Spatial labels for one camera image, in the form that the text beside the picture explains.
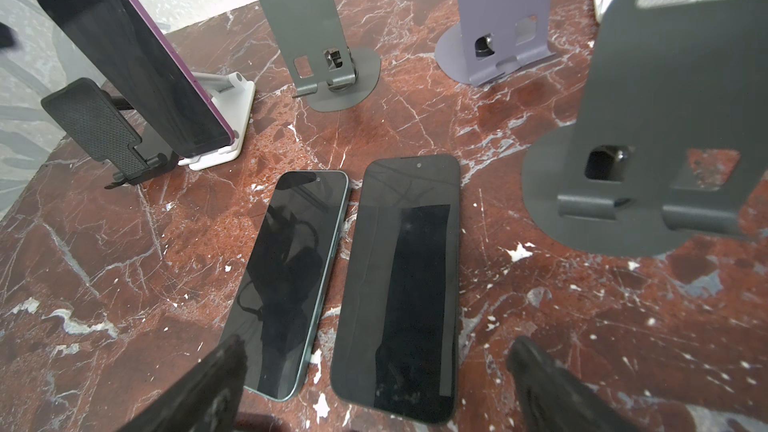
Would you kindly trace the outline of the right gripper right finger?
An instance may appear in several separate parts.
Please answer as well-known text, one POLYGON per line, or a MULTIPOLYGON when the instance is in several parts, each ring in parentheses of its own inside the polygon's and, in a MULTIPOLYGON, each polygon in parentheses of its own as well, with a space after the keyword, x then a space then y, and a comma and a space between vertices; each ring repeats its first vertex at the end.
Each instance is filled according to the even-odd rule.
POLYGON ((528 431, 636 431, 624 418, 527 336, 506 359, 528 431))

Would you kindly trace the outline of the black phone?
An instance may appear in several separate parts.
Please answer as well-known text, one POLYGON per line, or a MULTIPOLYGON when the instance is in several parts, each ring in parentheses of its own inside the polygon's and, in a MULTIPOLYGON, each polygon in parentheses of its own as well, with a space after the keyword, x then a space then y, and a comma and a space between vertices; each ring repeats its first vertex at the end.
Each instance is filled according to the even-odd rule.
POLYGON ((364 173, 331 365, 335 394, 426 424, 455 410, 460 165, 379 159, 364 173))

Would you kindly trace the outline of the teal phone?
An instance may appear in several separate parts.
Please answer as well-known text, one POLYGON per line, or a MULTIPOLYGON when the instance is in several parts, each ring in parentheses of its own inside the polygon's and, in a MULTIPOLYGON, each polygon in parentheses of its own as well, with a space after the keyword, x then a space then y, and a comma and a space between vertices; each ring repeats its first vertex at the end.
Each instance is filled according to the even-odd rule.
POLYGON ((222 337, 245 346, 246 389, 283 402, 306 377, 349 195, 340 170, 275 185, 222 337))

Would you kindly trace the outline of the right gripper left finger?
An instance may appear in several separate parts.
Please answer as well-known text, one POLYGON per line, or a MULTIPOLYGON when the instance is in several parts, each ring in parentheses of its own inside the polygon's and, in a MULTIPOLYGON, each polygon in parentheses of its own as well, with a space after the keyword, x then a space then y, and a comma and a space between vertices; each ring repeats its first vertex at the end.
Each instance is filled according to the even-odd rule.
POLYGON ((246 372, 244 341, 230 336, 121 429, 232 431, 246 372))

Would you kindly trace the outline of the purple phone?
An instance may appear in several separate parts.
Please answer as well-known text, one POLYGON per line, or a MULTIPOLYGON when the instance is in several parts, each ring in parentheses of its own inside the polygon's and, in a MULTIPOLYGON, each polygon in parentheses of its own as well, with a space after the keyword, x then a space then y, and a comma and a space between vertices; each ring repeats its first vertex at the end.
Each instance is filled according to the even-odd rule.
POLYGON ((235 132, 139 0, 37 0, 42 10, 179 156, 235 132))

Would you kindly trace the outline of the black folding phone stand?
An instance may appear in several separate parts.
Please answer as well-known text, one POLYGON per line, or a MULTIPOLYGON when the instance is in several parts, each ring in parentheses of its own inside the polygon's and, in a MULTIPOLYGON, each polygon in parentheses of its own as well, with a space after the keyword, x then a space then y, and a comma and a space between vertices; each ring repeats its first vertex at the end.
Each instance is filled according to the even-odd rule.
POLYGON ((95 161, 116 171, 107 190, 138 185, 173 170, 179 156, 147 124, 139 133, 124 117, 133 106, 89 78, 79 78, 40 101, 43 110, 95 161))

